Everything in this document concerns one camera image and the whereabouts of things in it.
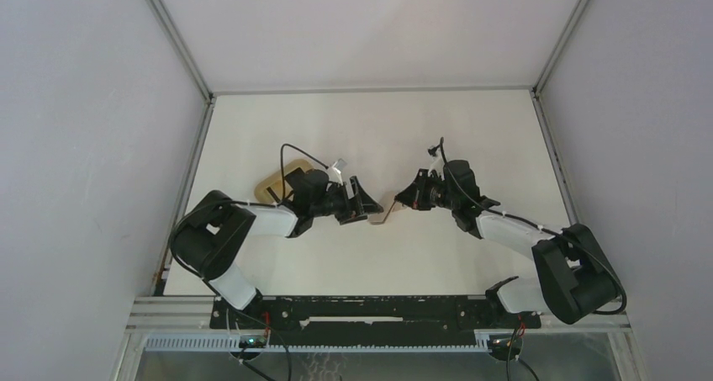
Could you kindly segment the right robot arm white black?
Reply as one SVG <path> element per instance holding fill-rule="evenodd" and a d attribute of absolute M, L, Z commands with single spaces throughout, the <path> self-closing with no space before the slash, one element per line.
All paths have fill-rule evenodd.
<path fill-rule="evenodd" d="M 418 211 L 447 209 L 461 231 L 534 262 L 536 280 L 514 277 L 495 286 L 496 298 L 485 306 L 495 326 L 509 326 L 526 311 L 546 311 L 572 325 L 588 315 L 618 315 L 626 309 L 626 291 L 588 226 L 550 230 L 498 211 L 499 202 L 481 194 L 465 160 L 446 162 L 441 173 L 420 169 L 394 200 Z"/>

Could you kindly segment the beige oval tray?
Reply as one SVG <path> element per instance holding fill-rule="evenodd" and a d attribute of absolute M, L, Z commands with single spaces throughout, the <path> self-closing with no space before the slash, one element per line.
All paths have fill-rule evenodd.
<path fill-rule="evenodd" d="M 278 168 L 276 172 L 274 172 L 270 176 L 266 177 L 265 179 L 263 179 L 256 185 L 256 187 L 254 188 L 254 191 L 253 191 L 253 194 L 254 194 L 256 200 L 262 204 L 276 204 L 276 203 L 267 203 L 267 201 L 263 198 L 261 191 L 262 191 L 262 189 L 264 189 L 264 187 L 271 186 L 271 185 L 278 185 L 278 184 L 281 185 L 283 188 L 283 199 L 285 197 L 287 197 L 288 200 L 292 200 L 293 199 L 293 187 L 290 187 L 285 182 L 285 172 L 286 171 L 289 172 L 292 169 L 294 169 L 295 167 L 302 167 L 305 170 L 310 169 L 310 171 L 315 169 L 315 166 L 311 162 L 309 162 L 303 158 L 294 159 L 294 160 L 290 161 L 289 163 L 287 163 L 284 166 L 284 175 L 282 175 L 282 169 Z"/>

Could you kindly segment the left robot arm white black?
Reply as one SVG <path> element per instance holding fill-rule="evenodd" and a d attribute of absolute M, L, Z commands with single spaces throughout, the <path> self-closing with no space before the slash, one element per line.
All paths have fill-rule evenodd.
<path fill-rule="evenodd" d="M 332 216 L 341 225 L 381 214 L 383 207 L 363 189 L 357 177 L 346 183 L 312 169 L 288 177 L 292 189 L 275 204 L 234 200 L 213 190 L 186 214 L 169 236 L 173 259 L 224 299 L 230 317 L 244 328 L 257 325 L 261 292 L 242 273 L 236 258 L 246 240 L 256 236 L 296 238 L 318 217 Z"/>

